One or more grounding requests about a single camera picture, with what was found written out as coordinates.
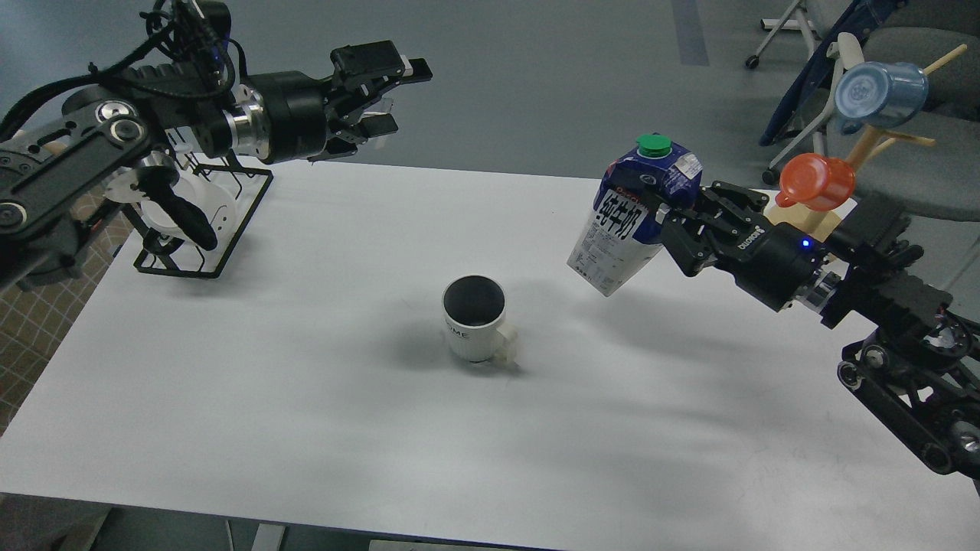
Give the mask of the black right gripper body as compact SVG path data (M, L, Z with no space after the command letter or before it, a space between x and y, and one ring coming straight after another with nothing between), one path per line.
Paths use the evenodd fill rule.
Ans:
M791 224L771 223L764 214L750 222L711 217L701 206L701 196L683 210L707 241L704 269L729 273L739 289L773 311L804 300L822 276L828 251Z

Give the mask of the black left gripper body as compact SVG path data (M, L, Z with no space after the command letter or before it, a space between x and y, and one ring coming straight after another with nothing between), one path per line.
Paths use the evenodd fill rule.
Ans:
M232 90L230 152L259 159L326 161L353 156L351 116L361 92L337 77L302 72L253 74Z

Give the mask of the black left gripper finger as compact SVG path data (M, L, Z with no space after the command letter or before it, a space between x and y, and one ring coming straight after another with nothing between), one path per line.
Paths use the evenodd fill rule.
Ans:
M399 126L390 114L368 114L354 123L332 121L329 128L325 157L343 158L353 156L358 148L372 139L394 135Z
M407 58L392 42L348 45L330 53L334 73L330 97L381 97L399 85L427 83L432 70L423 58Z

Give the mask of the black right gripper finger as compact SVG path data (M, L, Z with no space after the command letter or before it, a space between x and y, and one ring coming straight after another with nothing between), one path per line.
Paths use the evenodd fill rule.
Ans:
M707 215L731 222L750 222L762 216L769 203L769 194L725 181L714 181L701 188L701 206Z
M707 241L697 231L693 217L686 210L673 207L652 189L640 194L641 204L659 227L658 241L644 246L639 252L637 268L644 268L659 252L671 255L677 268L688 278L693 278L704 269L708 261Z

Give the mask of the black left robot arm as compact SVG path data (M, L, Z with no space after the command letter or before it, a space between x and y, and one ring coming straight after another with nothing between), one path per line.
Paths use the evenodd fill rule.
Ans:
M333 73L249 73L232 59L232 18L221 1L157 1L145 40L118 63L90 65L28 92L2 120L2 287L29 290L76 279L87 250L123 206L161 207L202 249L216 230L175 193L176 146L210 159L247 155L267 165L327 161L392 135L393 116L371 108L399 85L426 83L423 58L391 41L330 52Z

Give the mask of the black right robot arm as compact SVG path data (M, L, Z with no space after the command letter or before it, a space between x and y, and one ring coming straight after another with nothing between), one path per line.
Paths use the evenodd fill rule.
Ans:
M923 250L902 238L900 203L869 195L818 240L770 222L763 193L723 181L688 206L651 185L639 198L689 278L713 266L773 311L798 302L827 328L850 313L871 321L871 335L842 349L840 383L931 471L978 478L978 377L965 365L978 359L978 324L907 271Z

